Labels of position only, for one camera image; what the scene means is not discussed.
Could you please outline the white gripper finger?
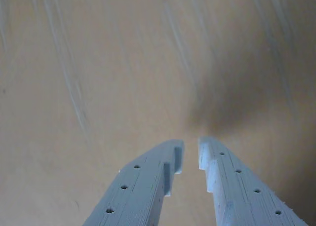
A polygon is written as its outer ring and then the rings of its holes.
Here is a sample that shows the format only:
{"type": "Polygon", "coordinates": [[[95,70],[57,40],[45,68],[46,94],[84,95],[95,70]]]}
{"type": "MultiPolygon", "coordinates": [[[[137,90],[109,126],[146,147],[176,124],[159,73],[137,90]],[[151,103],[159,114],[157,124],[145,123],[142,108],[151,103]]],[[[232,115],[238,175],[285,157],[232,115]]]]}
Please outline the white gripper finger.
{"type": "Polygon", "coordinates": [[[304,226],[233,152],[212,137],[199,139],[199,168],[213,194],[219,226],[304,226]]]}
{"type": "Polygon", "coordinates": [[[165,141],[125,165],[85,226],[157,226],[163,199],[182,172],[184,143],[165,141]]]}

